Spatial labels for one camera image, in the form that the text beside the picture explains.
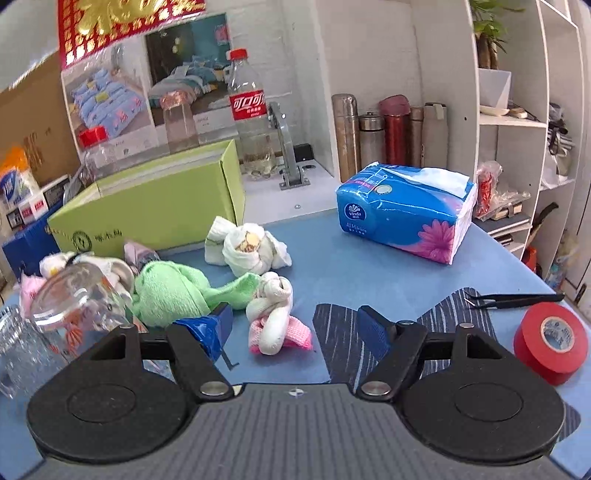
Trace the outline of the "short steel thermos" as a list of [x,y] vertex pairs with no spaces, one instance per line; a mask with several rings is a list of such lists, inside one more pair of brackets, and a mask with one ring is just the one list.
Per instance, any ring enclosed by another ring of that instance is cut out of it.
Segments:
[[372,163],[385,162],[384,118],[376,112],[359,117],[361,162],[365,168]]

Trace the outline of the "red-label cola bottle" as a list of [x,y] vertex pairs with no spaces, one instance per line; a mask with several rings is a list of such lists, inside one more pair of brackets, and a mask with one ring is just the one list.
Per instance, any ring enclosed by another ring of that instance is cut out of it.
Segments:
[[252,178],[270,178],[276,173],[276,156],[263,83],[250,65],[245,48],[230,50],[228,59],[228,98],[238,130],[243,168]]

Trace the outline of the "red-capped clear plastic jar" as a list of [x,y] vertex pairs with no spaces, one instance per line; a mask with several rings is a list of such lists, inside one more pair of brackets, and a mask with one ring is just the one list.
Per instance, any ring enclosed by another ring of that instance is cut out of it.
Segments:
[[84,186],[88,186],[110,174],[116,156],[113,146],[108,143],[109,138],[104,126],[99,125],[82,131],[78,135],[78,140],[81,146],[79,178]]

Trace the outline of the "green fluffy sock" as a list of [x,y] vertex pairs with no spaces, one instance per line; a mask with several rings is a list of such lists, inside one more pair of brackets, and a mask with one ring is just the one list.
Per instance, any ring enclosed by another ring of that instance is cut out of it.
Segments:
[[262,277],[246,273],[212,287],[204,273],[170,262],[148,263],[134,280],[130,309],[150,328],[166,327],[176,320],[208,315],[221,303],[243,310],[259,288]]

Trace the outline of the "black tweezers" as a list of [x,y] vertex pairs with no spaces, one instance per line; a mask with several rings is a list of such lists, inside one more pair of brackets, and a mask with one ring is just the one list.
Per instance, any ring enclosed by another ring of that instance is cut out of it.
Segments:
[[466,301],[473,309],[516,309],[530,307],[540,303],[559,303],[564,300],[564,293],[552,294],[465,294]]

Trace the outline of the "steel thermos flask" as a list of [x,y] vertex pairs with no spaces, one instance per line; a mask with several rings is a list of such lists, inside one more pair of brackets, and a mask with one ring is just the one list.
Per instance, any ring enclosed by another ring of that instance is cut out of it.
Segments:
[[341,182],[356,175],[361,169],[361,146],[358,105],[352,94],[332,95],[332,111],[335,121],[335,141],[339,158]]

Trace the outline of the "blue tissue pack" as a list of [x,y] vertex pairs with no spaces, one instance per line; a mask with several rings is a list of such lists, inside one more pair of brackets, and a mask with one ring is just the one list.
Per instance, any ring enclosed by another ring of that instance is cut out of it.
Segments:
[[335,192],[342,231],[444,265],[453,263],[477,197],[462,173],[378,162]]

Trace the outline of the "white base board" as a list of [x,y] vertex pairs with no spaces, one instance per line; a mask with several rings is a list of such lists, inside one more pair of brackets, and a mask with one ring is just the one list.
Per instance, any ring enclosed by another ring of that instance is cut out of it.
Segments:
[[243,221],[259,225],[335,209],[339,180],[315,160],[300,163],[308,185],[283,190],[283,178],[253,179],[242,176],[245,189]]

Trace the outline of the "potted plant white pot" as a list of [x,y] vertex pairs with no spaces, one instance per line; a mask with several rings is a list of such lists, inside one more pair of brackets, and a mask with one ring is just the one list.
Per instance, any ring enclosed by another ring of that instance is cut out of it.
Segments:
[[506,52],[507,28],[502,22],[506,13],[523,13],[525,9],[510,1],[470,1],[473,32],[477,50],[480,105],[507,110],[511,73],[499,69],[499,52]]

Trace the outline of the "white shelf unit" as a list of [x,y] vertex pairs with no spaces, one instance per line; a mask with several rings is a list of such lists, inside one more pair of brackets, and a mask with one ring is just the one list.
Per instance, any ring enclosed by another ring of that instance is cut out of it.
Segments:
[[574,151],[567,178],[556,187],[542,184],[549,107],[563,107],[566,127],[576,143],[584,127],[584,66],[572,1],[510,1],[501,16],[508,42],[499,67],[511,74],[509,98],[531,113],[529,119],[492,116],[480,110],[484,80],[478,68],[471,8],[466,1],[414,1],[411,4],[421,71],[422,95],[447,108],[447,166],[475,176],[478,166],[495,160],[509,187],[527,191],[522,213],[533,220],[551,203],[558,208],[538,232],[523,224],[516,236],[517,256],[528,244],[547,275],[559,248],[572,204],[580,153]]

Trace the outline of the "red tape roll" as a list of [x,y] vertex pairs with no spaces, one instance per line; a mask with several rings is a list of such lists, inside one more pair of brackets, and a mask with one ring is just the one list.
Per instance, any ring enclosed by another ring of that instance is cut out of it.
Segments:
[[589,353],[582,322],[568,308],[550,302],[526,311],[513,346],[515,356],[553,386],[566,383]]

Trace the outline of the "beige thermos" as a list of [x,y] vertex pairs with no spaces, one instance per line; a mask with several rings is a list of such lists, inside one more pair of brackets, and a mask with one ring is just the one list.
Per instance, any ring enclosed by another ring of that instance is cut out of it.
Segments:
[[448,166],[449,126],[447,106],[426,103],[423,108],[423,166],[446,169]]

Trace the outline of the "red thermos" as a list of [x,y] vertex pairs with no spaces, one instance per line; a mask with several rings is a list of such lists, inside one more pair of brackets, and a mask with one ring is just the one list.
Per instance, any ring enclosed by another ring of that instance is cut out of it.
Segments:
[[384,119],[386,161],[390,165],[411,163],[411,106],[405,95],[390,96],[379,103]]

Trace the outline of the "white colourful sock bundle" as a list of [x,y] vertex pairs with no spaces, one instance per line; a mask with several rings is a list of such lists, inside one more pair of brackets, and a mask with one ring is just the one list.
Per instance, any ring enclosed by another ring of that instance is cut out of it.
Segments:
[[130,296],[134,286],[134,274],[131,268],[118,258],[95,256],[93,253],[55,253],[45,256],[39,262],[42,277],[49,279],[72,265],[82,265],[90,270],[99,271],[111,287],[122,296]]

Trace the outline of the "green cardboard box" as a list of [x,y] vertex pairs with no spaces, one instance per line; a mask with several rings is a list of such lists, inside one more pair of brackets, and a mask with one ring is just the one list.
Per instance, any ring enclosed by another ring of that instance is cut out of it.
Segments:
[[235,141],[151,160],[100,179],[48,219],[63,252],[123,256],[132,240],[154,250],[204,241],[214,218],[242,223],[245,189]]

